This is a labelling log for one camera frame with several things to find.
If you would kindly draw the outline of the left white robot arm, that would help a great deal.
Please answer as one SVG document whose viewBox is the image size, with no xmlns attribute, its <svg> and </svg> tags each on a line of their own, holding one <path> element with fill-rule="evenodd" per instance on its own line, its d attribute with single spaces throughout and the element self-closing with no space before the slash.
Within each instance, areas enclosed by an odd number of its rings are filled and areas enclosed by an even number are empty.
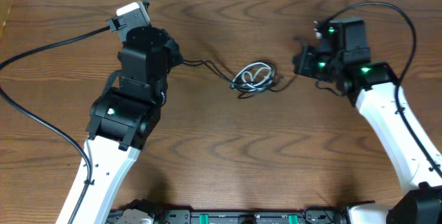
<svg viewBox="0 0 442 224">
<path fill-rule="evenodd" d="M 82 161 L 57 219 L 58 223 L 104 223 L 117 192 L 138 159 L 166 103 L 167 76 L 183 61 L 164 29 L 136 27 L 118 55 L 122 64 L 94 101 L 87 159 Z"/>
</svg>

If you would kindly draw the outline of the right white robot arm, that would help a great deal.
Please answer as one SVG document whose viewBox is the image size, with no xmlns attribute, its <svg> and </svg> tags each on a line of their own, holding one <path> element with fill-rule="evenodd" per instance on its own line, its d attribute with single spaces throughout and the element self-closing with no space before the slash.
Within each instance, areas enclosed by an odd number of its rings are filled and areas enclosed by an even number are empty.
<svg viewBox="0 0 442 224">
<path fill-rule="evenodd" d="M 386 62 L 373 63 L 365 22 L 335 19 L 317 28 L 317 47 L 303 46 L 294 72 L 317 82 L 336 83 L 369 122 L 386 151 L 403 192 L 393 207 L 348 205 L 336 223 L 440 223 L 441 152 L 414 116 L 398 77 Z"/>
</svg>

